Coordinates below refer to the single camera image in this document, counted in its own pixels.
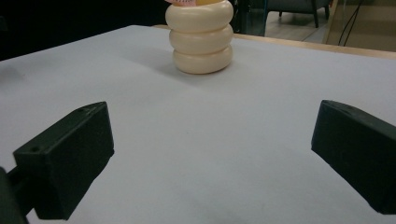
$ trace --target chair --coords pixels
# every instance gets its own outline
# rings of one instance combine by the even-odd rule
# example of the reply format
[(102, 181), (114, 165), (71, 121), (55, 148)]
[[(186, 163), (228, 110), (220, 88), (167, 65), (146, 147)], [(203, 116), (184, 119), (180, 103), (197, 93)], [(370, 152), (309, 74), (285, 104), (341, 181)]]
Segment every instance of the chair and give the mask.
[(279, 17), (282, 12), (313, 14), (315, 26), (318, 28), (318, 9), (325, 8), (326, 19), (329, 19), (329, 4), (331, 0), (263, 0), (264, 1), (264, 22), (270, 11), (278, 11)]

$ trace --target white tabletop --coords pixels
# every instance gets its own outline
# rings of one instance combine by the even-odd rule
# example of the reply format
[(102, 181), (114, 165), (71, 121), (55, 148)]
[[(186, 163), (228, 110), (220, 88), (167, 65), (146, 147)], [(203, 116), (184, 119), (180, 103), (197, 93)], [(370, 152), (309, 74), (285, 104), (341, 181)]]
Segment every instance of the white tabletop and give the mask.
[(234, 39), (226, 69), (192, 76), (168, 33), (130, 26), (0, 62), (0, 165), (107, 101), (115, 155), (67, 223), (395, 223), (310, 149), (324, 99), (396, 124), (394, 60)]

